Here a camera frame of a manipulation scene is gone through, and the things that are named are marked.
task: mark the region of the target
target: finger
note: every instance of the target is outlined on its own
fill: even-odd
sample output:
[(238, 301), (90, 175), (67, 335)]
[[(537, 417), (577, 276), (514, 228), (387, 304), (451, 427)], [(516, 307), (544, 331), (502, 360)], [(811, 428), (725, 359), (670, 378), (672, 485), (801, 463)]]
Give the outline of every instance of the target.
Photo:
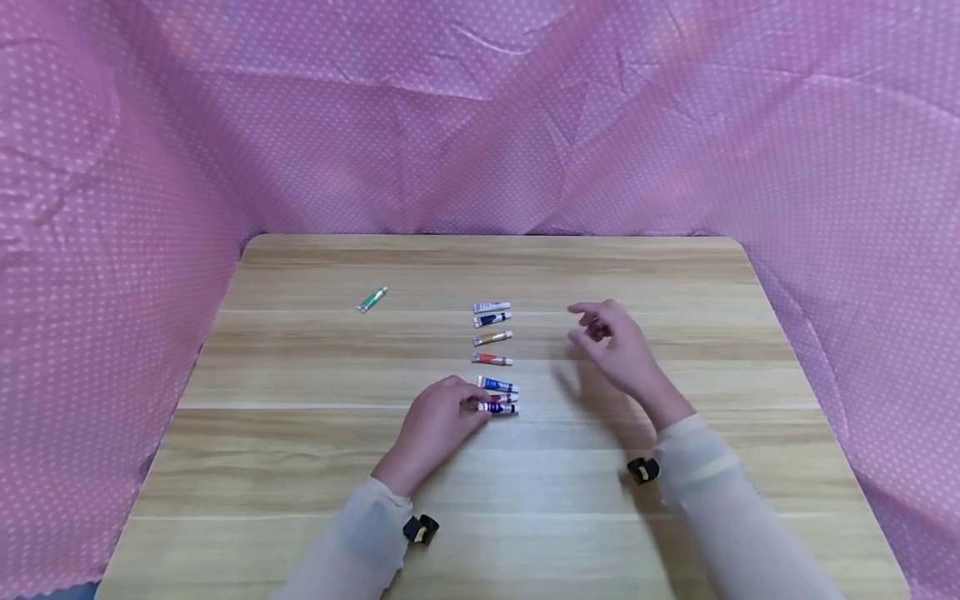
[(584, 317), (580, 318), (580, 325), (587, 325), (588, 323), (593, 323), (599, 321), (605, 327), (613, 330), (616, 327), (616, 321), (622, 309), (620, 305), (616, 303), (615, 300), (604, 300), (602, 302), (580, 302), (579, 304), (571, 304), (566, 308), (572, 313), (585, 313), (584, 317), (590, 316), (591, 319), (584, 323)]
[(490, 401), (490, 393), (487, 390), (475, 386), (472, 383), (467, 383), (463, 379), (461, 379), (461, 381), (462, 383), (450, 387), (450, 392), (453, 394), (454, 399), (460, 402), (467, 400)]
[(567, 336), (570, 338), (570, 341), (573, 344), (587, 353), (587, 356), (590, 357), (594, 362), (600, 361), (600, 354), (603, 351), (603, 346), (600, 345), (598, 340), (593, 340), (590, 338), (589, 334), (585, 329), (574, 329), (570, 331)]
[(475, 413), (470, 414), (466, 418), (468, 431), (470, 432), (476, 431), (485, 422), (490, 420), (492, 416), (493, 416), (493, 413), (490, 411), (477, 411)]
[(579, 315), (580, 313), (596, 314), (602, 307), (603, 302), (577, 302), (576, 304), (570, 304), (566, 310), (574, 315)]
[(609, 332), (609, 330), (599, 323), (591, 323), (589, 327), (587, 327), (587, 335), (590, 336), (590, 339), (594, 342), (603, 340), (604, 334), (607, 332)]
[(451, 375), (450, 377), (444, 377), (443, 379), (441, 379), (440, 381), (438, 381), (438, 382), (435, 383), (434, 385), (436, 385), (436, 386), (438, 386), (438, 387), (441, 387), (441, 388), (448, 388), (448, 387), (450, 387), (450, 386), (461, 385), (461, 384), (465, 384), (465, 385), (466, 385), (467, 382), (464, 381), (463, 378), (461, 378), (461, 377), (459, 377), (459, 376), (457, 376), (457, 375)]

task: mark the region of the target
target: black wrist strap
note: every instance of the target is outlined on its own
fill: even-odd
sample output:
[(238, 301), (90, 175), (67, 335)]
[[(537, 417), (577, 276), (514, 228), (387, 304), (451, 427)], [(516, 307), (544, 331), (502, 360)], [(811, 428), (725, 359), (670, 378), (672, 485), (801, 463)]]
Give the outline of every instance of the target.
[(657, 479), (660, 475), (660, 463), (655, 459), (638, 458), (627, 463), (627, 470), (633, 475), (636, 484), (642, 486), (648, 481)]
[(429, 545), (438, 529), (440, 529), (440, 523), (427, 515), (421, 515), (420, 518), (411, 516), (403, 526), (403, 537), (410, 543)]

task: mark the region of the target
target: paint tube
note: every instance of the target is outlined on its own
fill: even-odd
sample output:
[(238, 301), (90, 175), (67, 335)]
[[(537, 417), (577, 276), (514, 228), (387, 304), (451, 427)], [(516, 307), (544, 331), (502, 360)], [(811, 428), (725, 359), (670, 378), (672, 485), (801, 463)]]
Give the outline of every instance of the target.
[(385, 285), (380, 289), (378, 289), (377, 291), (370, 294), (369, 296), (367, 296), (366, 300), (360, 302), (360, 304), (357, 306), (357, 310), (359, 310), (362, 314), (366, 315), (367, 311), (370, 310), (374, 304), (378, 303), (380, 299), (383, 298), (386, 294), (387, 294), (387, 286)]
[(477, 402), (477, 411), (494, 413), (495, 415), (515, 415), (520, 412), (516, 404), (501, 404), (499, 402)]
[(501, 321), (506, 321), (514, 316), (512, 312), (505, 313), (494, 313), (492, 315), (484, 315), (483, 317), (474, 317), (473, 318), (473, 327), (482, 327), (484, 325), (500, 323)]
[(509, 302), (480, 302), (473, 305), (473, 314), (490, 313), (494, 310), (507, 310), (510, 308)]
[(496, 354), (474, 352), (472, 362), (483, 363), (485, 365), (499, 365), (501, 367), (512, 367), (514, 364), (514, 359), (507, 358), (506, 356), (497, 356)]
[(493, 342), (499, 342), (500, 340), (506, 340), (512, 337), (514, 337), (513, 331), (501, 331), (500, 333), (488, 333), (486, 335), (475, 335), (473, 336), (473, 345), (483, 346), (484, 344), (491, 344)]
[(484, 390), (494, 390), (495, 392), (517, 393), (520, 391), (520, 389), (513, 383), (497, 381), (496, 379), (490, 379), (489, 377), (484, 377), (483, 375), (477, 377), (477, 386), (483, 388)]

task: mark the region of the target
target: sheer sleeve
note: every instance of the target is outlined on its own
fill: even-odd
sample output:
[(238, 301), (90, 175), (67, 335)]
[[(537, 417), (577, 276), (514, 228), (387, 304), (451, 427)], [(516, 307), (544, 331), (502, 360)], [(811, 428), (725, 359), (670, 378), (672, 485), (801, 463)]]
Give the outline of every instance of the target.
[(410, 498), (368, 477), (274, 600), (377, 600), (403, 566)]
[(843, 598), (699, 415), (663, 429), (655, 453), (663, 501), (689, 527), (718, 597)]

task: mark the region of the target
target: pink backdrop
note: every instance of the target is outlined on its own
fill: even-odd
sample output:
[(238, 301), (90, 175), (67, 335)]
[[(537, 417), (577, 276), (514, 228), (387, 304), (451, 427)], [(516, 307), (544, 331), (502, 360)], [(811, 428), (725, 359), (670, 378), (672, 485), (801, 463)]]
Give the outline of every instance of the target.
[(272, 231), (735, 237), (960, 597), (960, 4), (844, 4), (0, 0), (0, 595), (101, 576)]

